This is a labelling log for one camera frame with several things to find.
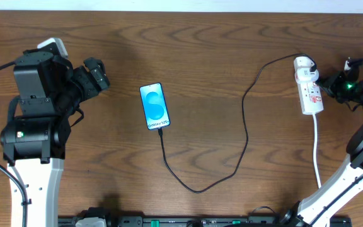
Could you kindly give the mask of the blue screen Galaxy smartphone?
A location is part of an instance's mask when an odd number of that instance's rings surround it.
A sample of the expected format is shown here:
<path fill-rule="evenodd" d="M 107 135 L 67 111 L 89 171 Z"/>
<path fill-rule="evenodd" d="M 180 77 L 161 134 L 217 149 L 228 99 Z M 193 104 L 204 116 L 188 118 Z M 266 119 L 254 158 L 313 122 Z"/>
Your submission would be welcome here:
<path fill-rule="evenodd" d="M 167 127 L 171 124 L 166 100 L 161 83 L 154 83 L 139 88 L 142 106 L 149 130 Z"/>

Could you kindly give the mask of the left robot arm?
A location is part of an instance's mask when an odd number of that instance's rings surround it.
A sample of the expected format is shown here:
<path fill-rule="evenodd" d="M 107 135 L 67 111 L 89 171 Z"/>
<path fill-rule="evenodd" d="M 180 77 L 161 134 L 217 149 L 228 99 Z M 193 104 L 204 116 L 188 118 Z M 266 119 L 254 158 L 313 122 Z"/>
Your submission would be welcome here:
<path fill-rule="evenodd" d="M 101 60 L 79 67 L 55 50 L 27 50 L 14 61 L 19 96 L 1 132 L 11 184 L 12 226 L 57 226 L 58 196 L 71 133 L 81 102 L 110 86 Z"/>

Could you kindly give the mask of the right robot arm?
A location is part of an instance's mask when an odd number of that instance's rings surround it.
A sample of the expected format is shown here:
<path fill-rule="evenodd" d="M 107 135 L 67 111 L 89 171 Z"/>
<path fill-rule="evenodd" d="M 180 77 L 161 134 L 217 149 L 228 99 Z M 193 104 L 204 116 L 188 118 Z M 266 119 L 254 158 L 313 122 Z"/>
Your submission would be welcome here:
<path fill-rule="evenodd" d="M 348 59 L 343 71 L 321 78 L 314 60 L 297 57 L 294 77 L 303 114 L 314 117 L 323 110 L 322 91 L 338 103 L 354 102 L 363 108 L 363 79 L 359 79 L 362 64 L 363 58 Z M 319 183 L 315 193 L 288 210 L 280 218 L 280 225 L 328 226 L 331 217 L 363 191 L 363 125 L 350 139 L 346 152 L 339 169 L 325 183 Z"/>

